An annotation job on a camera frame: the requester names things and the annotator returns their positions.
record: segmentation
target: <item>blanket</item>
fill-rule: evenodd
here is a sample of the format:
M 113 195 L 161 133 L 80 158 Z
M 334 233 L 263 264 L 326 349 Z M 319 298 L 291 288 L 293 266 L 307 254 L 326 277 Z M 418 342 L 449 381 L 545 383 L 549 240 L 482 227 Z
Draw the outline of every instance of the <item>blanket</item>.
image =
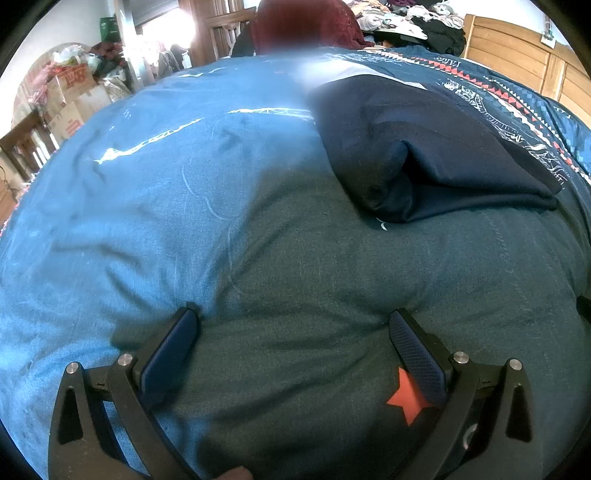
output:
M 474 110 L 561 184 L 557 209 L 489 207 L 394 224 L 350 200 L 296 70 L 342 59 Z M 47 478 L 71 361 L 107 365 L 179 306 L 202 334 L 155 410 L 202 478 L 386 478 L 424 439 L 390 401 L 406 308 L 451 351 L 523 362 L 550 472 L 591 405 L 589 130 L 508 79 L 423 48 L 225 59 L 93 116 L 0 237 L 0 419 Z M 111 411 L 130 464 L 142 469 Z

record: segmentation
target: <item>pile of clothes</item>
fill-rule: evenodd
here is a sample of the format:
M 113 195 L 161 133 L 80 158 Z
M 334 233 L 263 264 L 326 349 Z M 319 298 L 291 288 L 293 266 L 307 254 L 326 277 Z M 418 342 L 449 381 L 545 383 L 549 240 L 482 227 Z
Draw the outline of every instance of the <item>pile of clothes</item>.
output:
M 391 30 L 419 40 L 435 53 L 459 56 L 466 46 L 464 20 L 445 2 L 343 0 L 363 32 Z

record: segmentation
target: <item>person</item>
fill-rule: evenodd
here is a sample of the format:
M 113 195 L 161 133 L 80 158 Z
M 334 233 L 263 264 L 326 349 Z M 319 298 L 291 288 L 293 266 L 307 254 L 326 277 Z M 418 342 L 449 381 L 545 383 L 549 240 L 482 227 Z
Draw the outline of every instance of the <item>person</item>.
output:
M 342 0 L 262 0 L 255 18 L 236 39 L 232 56 L 301 47 L 360 50 L 373 45 L 363 39 L 355 15 Z
M 254 480 L 250 471 L 243 466 L 233 468 L 227 471 L 221 476 L 218 476 L 215 480 Z

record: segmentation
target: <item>white wall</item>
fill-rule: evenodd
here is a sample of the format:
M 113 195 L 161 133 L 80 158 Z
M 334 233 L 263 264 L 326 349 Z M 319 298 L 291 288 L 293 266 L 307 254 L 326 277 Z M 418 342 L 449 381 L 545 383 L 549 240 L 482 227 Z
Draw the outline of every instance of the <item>white wall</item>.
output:
M 447 2 L 461 17 L 474 14 L 494 18 L 529 28 L 540 34 L 544 32 L 544 13 L 530 0 L 449 0 Z M 562 33 L 552 25 L 556 41 L 568 45 Z
M 107 16 L 107 0 L 61 0 L 39 20 L 0 77 L 0 137 L 11 129 L 18 87 L 35 60 L 61 43 L 94 45 L 100 42 L 99 19 Z M 14 177 L 12 165 L 1 158 L 0 164 L 10 178 Z
M 244 8 L 258 7 L 261 0 L 244 0 Z

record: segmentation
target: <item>wooden headboard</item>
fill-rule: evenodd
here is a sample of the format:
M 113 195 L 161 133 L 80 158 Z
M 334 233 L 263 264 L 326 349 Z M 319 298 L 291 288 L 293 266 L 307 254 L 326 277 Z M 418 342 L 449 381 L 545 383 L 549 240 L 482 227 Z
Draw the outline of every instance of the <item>wooden headboard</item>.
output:
M 462 57 L 482 63 L 562 103 L 591 128 L 591 80 L 575 53 L 541 34 L 492 18 L 466 15 Z

